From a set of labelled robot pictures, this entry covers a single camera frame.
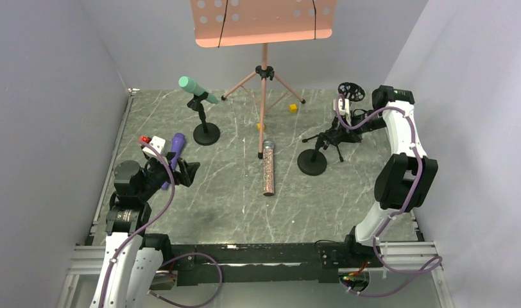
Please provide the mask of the black round-base mic stand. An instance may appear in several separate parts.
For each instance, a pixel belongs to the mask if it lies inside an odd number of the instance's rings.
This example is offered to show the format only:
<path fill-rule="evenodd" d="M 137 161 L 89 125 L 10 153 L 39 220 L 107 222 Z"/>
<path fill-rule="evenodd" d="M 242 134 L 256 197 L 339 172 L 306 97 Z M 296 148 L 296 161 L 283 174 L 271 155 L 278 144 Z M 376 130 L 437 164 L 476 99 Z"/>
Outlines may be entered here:
<path fill-rule="evenodd" d="M 327 168 L 327 159 L 320 149 L 324 146 L 324 138 L 321 134 L 316 136 L 313 149 L 302 151 L 297 158 L 299 170 L 309 176 L 321 175 Z"/>
<path fill-rule="evenodd" d="M 216 143 L 221 135 L 219 127 L 214 123 L 208 123 L 202 101 L 208 98 L 209 94 L 204 92 L 202 95 L 193 95 L 193 98 L 187 103 L 187 107 L 198 113 L 201 121 L 193 131 L 194 141 L 201 146 L 210 146 Z"/>

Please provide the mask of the purple toy microphone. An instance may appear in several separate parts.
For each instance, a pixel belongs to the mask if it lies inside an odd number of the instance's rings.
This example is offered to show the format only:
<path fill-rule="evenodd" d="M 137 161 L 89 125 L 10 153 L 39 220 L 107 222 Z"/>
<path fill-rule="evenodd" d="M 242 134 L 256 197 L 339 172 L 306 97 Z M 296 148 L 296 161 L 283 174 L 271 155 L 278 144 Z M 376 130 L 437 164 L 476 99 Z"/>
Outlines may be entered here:
<path fill-rule="evenodd" d="M 176 174 L 176 168 L 178 167 L 178 159 L 182 154 L 186 145 L 185 135 L 182 133 L 175 133 L 171 140 L 171 148 L 168 151 L 168 154 L 172 153 L 171 159 L 168 160 L 170 169 L 172 170 L 173 178 L 175 185 L 180 184 L 180 180 L 178 175 Z"/>

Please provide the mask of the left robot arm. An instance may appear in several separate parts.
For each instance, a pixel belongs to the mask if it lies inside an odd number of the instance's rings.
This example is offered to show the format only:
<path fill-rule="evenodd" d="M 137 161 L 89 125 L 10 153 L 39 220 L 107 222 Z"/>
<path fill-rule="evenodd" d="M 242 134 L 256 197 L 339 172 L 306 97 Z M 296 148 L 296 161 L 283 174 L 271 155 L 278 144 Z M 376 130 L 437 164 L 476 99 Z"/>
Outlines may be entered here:
<path fill-rule="evenodd" d="M 141 307 L 150 285 L 172 256 L 169 236 L 147 234 L 148 200 L 170 181 L 162 163 L 126 160 L 114 169 L 115 191 L 106 217 L 103 266 L 91 307 Z"/>

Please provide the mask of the teal toy microphone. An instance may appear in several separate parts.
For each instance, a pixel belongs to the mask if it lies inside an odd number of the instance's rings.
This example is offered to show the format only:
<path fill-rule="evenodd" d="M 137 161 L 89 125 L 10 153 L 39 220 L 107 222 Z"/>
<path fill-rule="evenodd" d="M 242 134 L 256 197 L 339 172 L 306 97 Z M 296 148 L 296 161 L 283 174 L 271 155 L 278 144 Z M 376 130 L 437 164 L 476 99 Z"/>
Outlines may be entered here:
<path fill-rule="evenodd" d="M 194 94 L 196 96 L 201 96 L 204 93 L 207 93 L 207 97 L 205 98 L 205 101 L 208 101 L 211 104 L 217 105 L 219 103 L 219 100 L 215 95 L 210 93 L 209 91 L 205 90 L 203 87 L 201 87 L 193 78 L 188 76 L 182 76 L 179 78 L 178 84 L 182 90 L 185 92 L 188 92 L 190 94 Z"/>

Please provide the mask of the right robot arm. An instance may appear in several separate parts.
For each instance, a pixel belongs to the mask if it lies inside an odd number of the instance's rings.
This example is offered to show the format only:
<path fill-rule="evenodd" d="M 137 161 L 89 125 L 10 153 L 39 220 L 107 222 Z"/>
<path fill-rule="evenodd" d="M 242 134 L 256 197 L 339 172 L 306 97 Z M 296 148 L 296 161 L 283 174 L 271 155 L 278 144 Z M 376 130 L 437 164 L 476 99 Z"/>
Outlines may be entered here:
<path fill-rule="evenodd" d="M 414 119 L 415 100 L 410 90 L 381 85 L 372 96 L 372 109 L 354 117 L 344 95 L 333 103 L 336 118 L 348 133 L 385 129 L 391 156 L 374 185 L 375 203 L 345 239 L 352 253 L 370 253 L 381 235 L 405 212 L 420 207 L 438 172 L 420 142 Z"/>

